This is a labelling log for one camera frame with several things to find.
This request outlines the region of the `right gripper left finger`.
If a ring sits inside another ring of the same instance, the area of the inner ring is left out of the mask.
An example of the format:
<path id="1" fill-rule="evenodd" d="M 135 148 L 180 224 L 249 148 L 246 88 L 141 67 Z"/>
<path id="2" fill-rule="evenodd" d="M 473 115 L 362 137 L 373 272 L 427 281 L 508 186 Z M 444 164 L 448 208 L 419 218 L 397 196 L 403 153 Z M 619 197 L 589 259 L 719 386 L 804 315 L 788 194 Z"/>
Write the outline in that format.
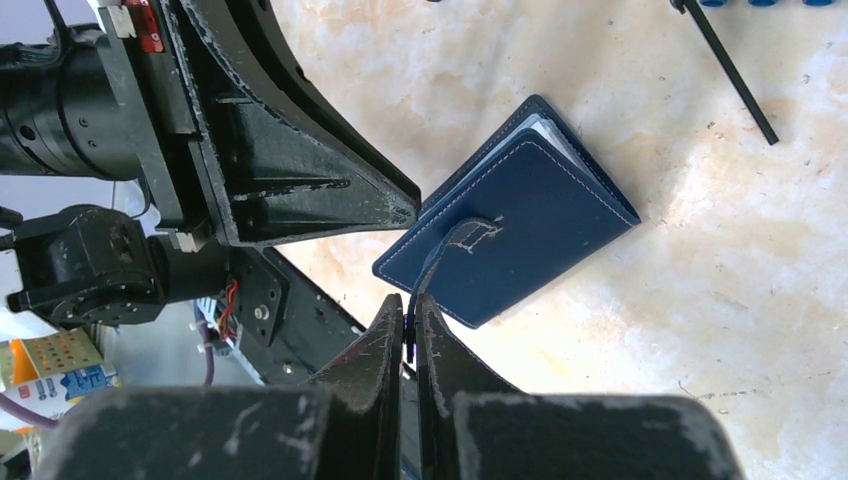
<path id="1" fill-rule="evenodd" d="M 317 479 L 398 479 L 403 302 L 388 295 L 368 329 L 311 383 L 328 394 Z"/>

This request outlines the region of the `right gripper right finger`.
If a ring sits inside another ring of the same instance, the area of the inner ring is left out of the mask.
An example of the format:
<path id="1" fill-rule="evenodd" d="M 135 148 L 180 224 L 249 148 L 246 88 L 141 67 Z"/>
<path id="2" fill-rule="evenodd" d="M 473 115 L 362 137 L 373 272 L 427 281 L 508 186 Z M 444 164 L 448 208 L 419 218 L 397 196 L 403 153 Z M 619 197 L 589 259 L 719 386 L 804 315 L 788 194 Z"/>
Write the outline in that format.
<path id="1" fill-rule="evenodd" d="M 468 431 L 467 403 L 481 394 L 521 390 L 451 332 L 430 294 L 415 302 L 415 341 L 422 475 L 467 479 L 463 468 L 478 455 Z"/>

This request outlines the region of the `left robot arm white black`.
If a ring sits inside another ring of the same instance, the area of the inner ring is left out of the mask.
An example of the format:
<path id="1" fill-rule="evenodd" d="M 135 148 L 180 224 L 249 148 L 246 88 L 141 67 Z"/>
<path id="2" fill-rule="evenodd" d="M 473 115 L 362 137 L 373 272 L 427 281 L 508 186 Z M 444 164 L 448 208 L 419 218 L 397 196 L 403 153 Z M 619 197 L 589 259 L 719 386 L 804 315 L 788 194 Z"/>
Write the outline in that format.
<path id="1" fill-rule="evenodd" d="M 419 188 L 306 78 L 268 1 L 1 5 L 1 254 L 13 316 L 153 320 L 209 296 L 265 383 L 361 325 L 278 251 L 416 220 Z"/>

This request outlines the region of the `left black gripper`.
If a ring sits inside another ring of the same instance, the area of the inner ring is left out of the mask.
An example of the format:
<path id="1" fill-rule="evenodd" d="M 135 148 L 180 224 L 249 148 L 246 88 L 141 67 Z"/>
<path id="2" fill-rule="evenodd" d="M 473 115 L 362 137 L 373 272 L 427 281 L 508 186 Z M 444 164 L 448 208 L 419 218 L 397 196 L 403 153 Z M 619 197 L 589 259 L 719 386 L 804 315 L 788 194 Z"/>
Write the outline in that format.
<path id="1" fill-rule="evenodd" d="M 419 187 L 322 96 L 268 1 L 92 1 L 109 85 L 182 252 L 409 227 Z"/>

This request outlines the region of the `dark blue card holder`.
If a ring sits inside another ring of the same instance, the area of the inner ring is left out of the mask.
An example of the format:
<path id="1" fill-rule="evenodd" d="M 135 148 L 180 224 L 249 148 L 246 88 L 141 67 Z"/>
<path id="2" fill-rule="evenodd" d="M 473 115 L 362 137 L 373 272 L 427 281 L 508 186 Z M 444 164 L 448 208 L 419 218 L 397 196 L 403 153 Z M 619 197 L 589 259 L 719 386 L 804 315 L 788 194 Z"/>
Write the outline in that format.
<path id="1" fill-rule="evenodd" d="M 527 97 L 372 266 L 476 329 L 640 223 L 540 95 Z"/>

